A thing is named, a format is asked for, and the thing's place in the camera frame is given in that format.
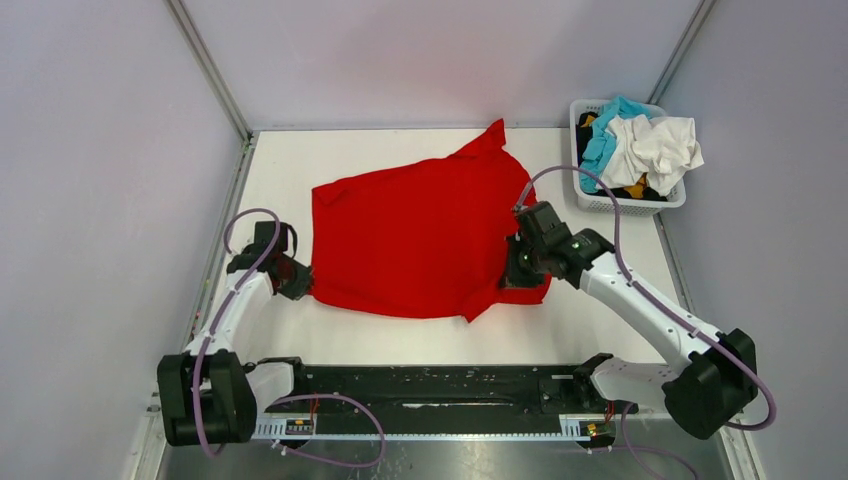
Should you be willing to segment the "red t shirt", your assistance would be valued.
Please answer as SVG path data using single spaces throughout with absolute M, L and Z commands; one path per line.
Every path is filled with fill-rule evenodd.
M 506 151 L 502 121 L 456 152 L 315 187 L 312 296 L 337 308 L 473 321 L 498 304 L 538 305 L 551 281 L 502 283 L 513 208 L 536 198 Z

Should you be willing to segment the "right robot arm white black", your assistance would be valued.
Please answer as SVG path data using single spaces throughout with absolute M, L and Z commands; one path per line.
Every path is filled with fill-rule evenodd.
M 628 266 L 597 231 L 572 232 L 547 202 L 518 207 L 503 282 L 528 289 L 555 278 L 606 305 L 661 356 L 633 363 L 599 353 L 575 372 L 573 396 L 597 412 L 610 401 L 666 411 L 689 435 L 706 440 L 753 402 L 759 387 L 756 346 L 744 331 L 723 332 L 674 305 Z

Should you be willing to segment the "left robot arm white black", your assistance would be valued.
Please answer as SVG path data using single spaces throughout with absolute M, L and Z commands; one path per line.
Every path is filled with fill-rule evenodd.
M 265 305 L 276 296 L 298 300 L 312 287 L 311 268 L 294 258 L 297 246 L 292 226 L 257 222 L 252 243 L 226 267 L 227 292 L 213 318 L 182 353 L 160 360 L 157 384 L 170 445 L 245 443 L 274 401 L 288 411 L 309 401 L 300 358 L 243 357 Z

